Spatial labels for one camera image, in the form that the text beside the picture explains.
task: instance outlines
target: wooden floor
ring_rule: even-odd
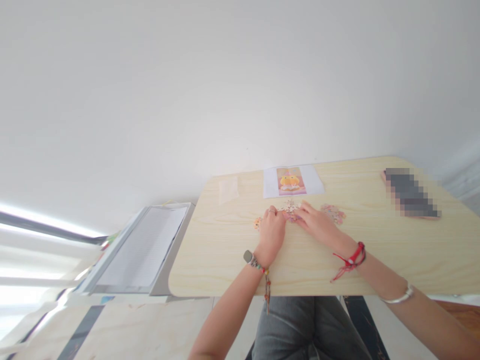
[[[446,301],[437,301],[436,303],[452,314],[480,340],[480,307]]]

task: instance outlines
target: left hand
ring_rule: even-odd
[[[254,254],[258,263],[266,269],[274,262],[284,243],[285,223],[284,216],[273,205],[263,215],[260,223],[260,242]]]

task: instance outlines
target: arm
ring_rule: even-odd
[[[260,241],[254,251],[260,265],[267,269],[270,267],[284,237],[285,219],[274,206],[270,206],[261,221]],[[257,268],[245,265],[208,315],[189,359],[224,359],[227,356],[263,276]]]
[[[326,214],[308,203],[304,202],[296,215],[301,217],[297,223],[302,228],[345,259],[357,249],[357,243],[350,236],[341,232]],[[406,280],[370,253],[356,269],[383,299],[398,299],[407,290]],[[439,359],[480,359],[480,342],[417,288],[411,298],[387,306]]]

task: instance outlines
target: white paper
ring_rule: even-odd
[[[151,286],[186,212],[186,207],[151,207],[122,244],[98,285]]]
[[[324,184],[313,165],[279,166],[263,170],[264,199],[324,192]]]
[[[218,204],[222,205],[239,197],[239,179],[236,176],[218,182]]]

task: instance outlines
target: smartphone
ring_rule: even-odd
[[[413,169],[387,168],[380,176],[402,216],[429,220],[442,217],[442,212],[434,199],[424,192],[422,181],[416,178]]]

